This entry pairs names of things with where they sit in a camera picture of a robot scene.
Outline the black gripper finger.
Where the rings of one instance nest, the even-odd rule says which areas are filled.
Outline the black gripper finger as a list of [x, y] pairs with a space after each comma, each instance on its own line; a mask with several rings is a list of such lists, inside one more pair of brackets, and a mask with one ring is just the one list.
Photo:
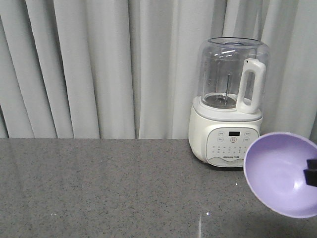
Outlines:
[[304, 169], [306, 184], [317, 187], [317, 159], [308, 159], [307, 168]]

